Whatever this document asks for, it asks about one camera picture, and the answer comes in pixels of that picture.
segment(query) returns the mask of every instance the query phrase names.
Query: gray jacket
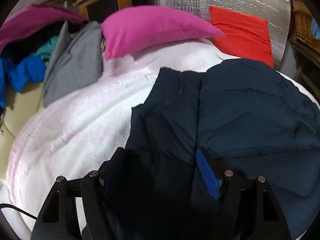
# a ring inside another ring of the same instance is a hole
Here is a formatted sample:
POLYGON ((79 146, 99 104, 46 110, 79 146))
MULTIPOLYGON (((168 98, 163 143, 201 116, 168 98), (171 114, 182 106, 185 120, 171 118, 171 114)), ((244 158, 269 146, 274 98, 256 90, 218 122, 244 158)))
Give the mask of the gray jacket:
POLYGON ((44 107, 98 80, 102 68, 101 41, 97 22, 89 22, 73 34, 68 32, 68 22, 63 24, 44 77, 44 107))

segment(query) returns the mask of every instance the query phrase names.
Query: white fleece blanket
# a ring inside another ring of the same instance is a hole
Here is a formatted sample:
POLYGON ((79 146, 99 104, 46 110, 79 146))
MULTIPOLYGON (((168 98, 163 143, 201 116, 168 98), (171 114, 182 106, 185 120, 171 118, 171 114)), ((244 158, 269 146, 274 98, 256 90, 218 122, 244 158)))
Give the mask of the white fleece blanket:
MULTIPOLYGON (((163 66, 204 72, 225 59, 207 40, 172 42, 104 63, 99 81, 34 115, 12 146, 6 179, 11 201, 37 216, 55 179, 85 176, 124 147, 131 108, 149 95, 163 66)), ((302 87, 300 91, 315 99, 302 87)), ((85 218, 77 202, 81 230, 85 218)), ((22 215, 30 231, 35 221, 22 215)), ((28 234, 21 236, 28 239, 28 234)))
MULTIPOLYGON (((10 199, 9 188, 4 179, 0 179, 0 203, 15 205, 10 199)), ((15 233, 22 240, 29 240, 31 237, 31 230, 27 227, 20 213, 10 208, 4 208, 1 211, 15 233)))

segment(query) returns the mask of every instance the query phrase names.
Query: purple garment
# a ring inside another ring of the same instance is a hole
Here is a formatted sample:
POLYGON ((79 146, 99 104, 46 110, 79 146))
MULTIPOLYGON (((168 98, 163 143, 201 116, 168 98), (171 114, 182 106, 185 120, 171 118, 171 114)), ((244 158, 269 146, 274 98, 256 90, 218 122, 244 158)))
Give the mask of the purple garment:
POLYGON ((32 4, 21 9, 9 17, 0 29, 0 55, 7 44, 29 37, 50 24, 64 21, 82 24, 87 20, 56 4, 32 4))

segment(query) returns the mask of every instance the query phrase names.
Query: teal garment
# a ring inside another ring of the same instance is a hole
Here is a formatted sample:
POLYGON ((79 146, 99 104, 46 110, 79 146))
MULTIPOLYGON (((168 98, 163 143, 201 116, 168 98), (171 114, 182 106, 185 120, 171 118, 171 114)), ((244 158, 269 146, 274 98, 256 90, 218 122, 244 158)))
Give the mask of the teal garment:
POLYGON ((44 45, 42 45, 35 53, 32 53, 34 56, 39 56, 42 61, 47 61, 51 57, 51 53, 56 46, 58 40, 58 35, 53 36, 48 40, 44 45))

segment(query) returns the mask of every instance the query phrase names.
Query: red pillow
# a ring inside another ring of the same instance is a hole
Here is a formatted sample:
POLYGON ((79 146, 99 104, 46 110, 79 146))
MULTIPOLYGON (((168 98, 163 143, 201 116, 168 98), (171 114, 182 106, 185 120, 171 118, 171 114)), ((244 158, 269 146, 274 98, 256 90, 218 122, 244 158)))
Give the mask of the red pillow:
POLYGON ((268 22, 256 16, 209 7, 211 23, 225 37, 213 37, 213 44, 223 53, 259 60, 273 68, 268 22))

